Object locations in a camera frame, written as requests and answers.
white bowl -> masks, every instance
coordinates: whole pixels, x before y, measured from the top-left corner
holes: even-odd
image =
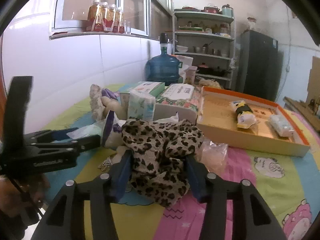
[[[177,47],[177,50],[178,50],[179,52],[187,52],[187,51],[188,51],[188,47],[179,46],[179,45],[177,45],[176,47]]]

large water bottle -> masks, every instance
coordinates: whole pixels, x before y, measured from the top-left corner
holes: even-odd
[[[180,61],[167,54],[168,37],[166,33],[160,34],[161,54],[148,60],[145,68],[147,81],[165,82],[166,86],[178,83]]]

black refrigerator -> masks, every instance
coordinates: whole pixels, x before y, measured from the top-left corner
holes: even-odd
[[[281,76],[278,41],[258,33],[241,34],[236,91],[275,101]]]

silver screw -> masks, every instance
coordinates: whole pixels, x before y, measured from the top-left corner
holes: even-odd
[[[110,175],[108,173],[103,173],[100,175],[100,179],[108,179]]]
[[[244,179],[242,182],[241,182],[243,185],[245,186],[250,186],[251,185],[251,182],[247,179]]]
[[[207,178],[208,179],[215,179],[217,177],[217,175],[215,174],[215,173],[213,173],[213,172],[209,172],[208,174],[207,174]]]
[[[70,179],[70,180],[67,180],[66,185],[70,187],[70,186],[72,186],[74,183],[75,183],[75,182]]]

metal shelf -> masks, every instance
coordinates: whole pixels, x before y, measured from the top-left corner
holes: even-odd
[[[196,76],[199,76],[199,77],[209,77],[209,78],[215,78],[215,79],[221,79],[221,80],[231,81],[231,79],[230,79],[230,78],[227,78],[227,77],[218,77],[218,76],[198,74],[198,73],[196,73]]]
[[[193,52],[174,52],[176,55],[194,55],[194,56],[203,56],[203,57],[215,57],[225,60],[231,60],[229,57],[222,57],[222,56],[216,56],[216,55],[210,55],[210,54],[202,54],[202,53],[193,53]]]
[[[206,13],[206,12],[193,12],[193,11],[179,11],[173,12],[177,18],[197,18],[204,20],[219,21],[224,23],[232,23],[233,17],[217,14],[217,13]]]
[[[175,31],[174,34],[176,35],[185,35],[185,36],[204,36],[206,38],[215,38],[215,39],[222,39],[222,40],[228,40],[228,41],[234,41],[233,38],[224,37],[217,34],[211,34],[211,33],[201,33],[201,32],[186,32],[186,31]]]

